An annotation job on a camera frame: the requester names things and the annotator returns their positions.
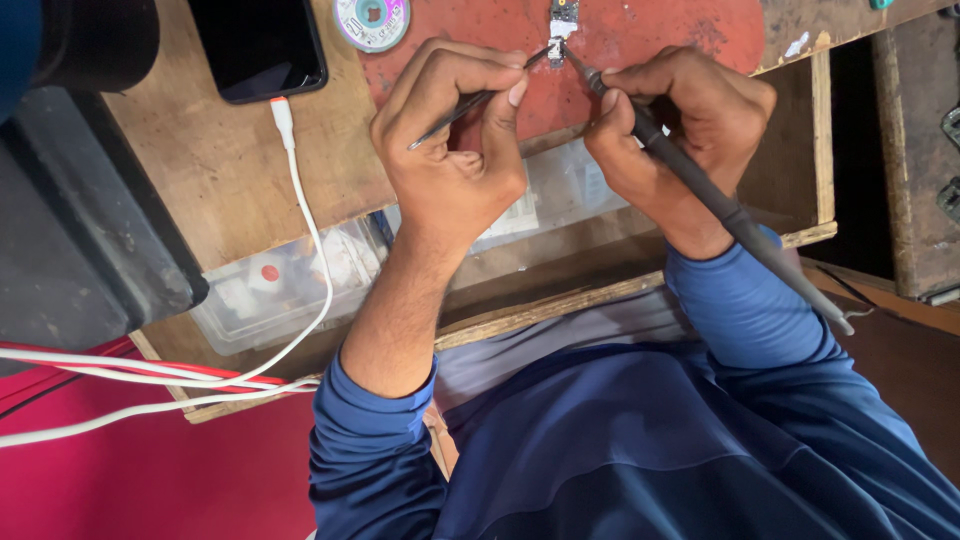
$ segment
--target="smartphone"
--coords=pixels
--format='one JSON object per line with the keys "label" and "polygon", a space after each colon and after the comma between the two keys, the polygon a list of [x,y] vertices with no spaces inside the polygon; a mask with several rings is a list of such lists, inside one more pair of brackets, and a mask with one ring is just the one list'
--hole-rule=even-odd
{"label": "smartphone", "polygon": [[310,0],[189,0],[220,97],[240,105],[324,87]]}

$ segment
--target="navy blue shirt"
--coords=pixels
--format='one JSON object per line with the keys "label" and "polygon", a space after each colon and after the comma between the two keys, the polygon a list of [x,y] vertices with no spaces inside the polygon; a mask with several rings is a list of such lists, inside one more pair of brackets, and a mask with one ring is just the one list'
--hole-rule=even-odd
{"label": "navy blue shirt", "polygon": [[450,483],[421,420],[434,375],[388,400],[335,359],[317,537],[960,538],[960,493],[796,293],[739,246],[671,249],[665,275],[702,343],[537,360],[444,414]]}

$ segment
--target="person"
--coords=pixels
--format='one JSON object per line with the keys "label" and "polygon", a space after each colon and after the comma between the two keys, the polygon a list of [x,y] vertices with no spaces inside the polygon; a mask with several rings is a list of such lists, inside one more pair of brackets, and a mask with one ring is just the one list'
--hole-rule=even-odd
{"label": "person", "polygon": [[[403,225],[315,397],[317,537],[960,537],[960,493],[825,320],[630,135],[631,96],[669,96],[684,149],[734,193],[776,94],[694,49],[608,69],[585,137],[609,186],[660,227],[676,296],[434,355],[448,281],[526,187],[525,60],[430,40],[371,123]],[[482,154],[449,151],[447,131],[407,150],[482,89],[496,92]],[[421,421],[433,398],[460,452],[449,483]]]}

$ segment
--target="pink floor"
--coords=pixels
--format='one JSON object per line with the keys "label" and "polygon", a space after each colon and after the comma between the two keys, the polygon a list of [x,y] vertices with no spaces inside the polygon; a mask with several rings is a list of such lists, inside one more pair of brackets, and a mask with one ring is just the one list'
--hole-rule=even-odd
{"label": "pink floor", "polygon": [[[0,396],[22,375],[0,379]],[[0,434],[170,400],[161,386],[83,377],[0,420]],[[314,528],[311,425],[304,395],[197,426],[163,412],[0,449],[0,538],[302,540]]]}

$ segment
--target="plastic storage box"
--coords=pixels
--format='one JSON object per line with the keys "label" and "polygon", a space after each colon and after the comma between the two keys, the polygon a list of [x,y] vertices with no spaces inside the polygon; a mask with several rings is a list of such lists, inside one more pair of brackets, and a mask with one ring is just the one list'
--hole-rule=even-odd
{"label": "plastic storage box", "polygon": [[[546,233],[629,205],[604,180],[582,139],[523,161],[527,191],[473,245],[468,255]],[[383,210],[392,233],[400,227],[396,205]]]}
{"label": "plastic storage box", "polygon": [[[333,281],[333,302],[315,331],[352,319],[387,256],[368,218],[320,231]],[[309,325],[324,306],[326,285],[310,236],[204,274],[206,300],[190,311],[221,355],[282,342]]]}

